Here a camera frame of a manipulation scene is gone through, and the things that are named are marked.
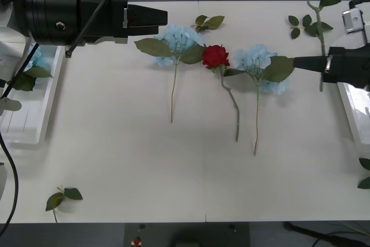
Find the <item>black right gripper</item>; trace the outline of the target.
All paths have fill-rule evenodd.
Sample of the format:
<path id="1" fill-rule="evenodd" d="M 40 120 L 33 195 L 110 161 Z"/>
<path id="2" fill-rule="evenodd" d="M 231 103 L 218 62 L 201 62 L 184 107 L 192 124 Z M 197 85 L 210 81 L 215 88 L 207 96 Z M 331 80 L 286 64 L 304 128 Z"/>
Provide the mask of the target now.
<path id="1" fill-rule="evenodd" d="M 327 56 L 293 58 L 293 67 L 323 72 L 324 83 L 347 83 L 358 89 L 369 88 L 369 45 L 358 49 L 330 47 Z"/>

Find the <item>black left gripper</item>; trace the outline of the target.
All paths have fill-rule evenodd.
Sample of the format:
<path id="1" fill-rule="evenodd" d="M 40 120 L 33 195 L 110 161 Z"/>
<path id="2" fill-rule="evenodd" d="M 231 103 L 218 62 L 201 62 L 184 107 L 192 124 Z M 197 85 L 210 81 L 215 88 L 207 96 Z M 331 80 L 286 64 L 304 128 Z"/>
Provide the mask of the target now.
<path id="1" fill-rule="evenodd" d="M 127 4 L 127 0 L 78 0 L 79 31 L 92 16 L 92 23 L 78 43 L 97 45 L 102 42 L 126 44 L 128 36 L 156 35 L 159 26 L 168 23 L 168 12 L 139 5 Z M 128 8 L 128 35 L 125 27 Z"/>

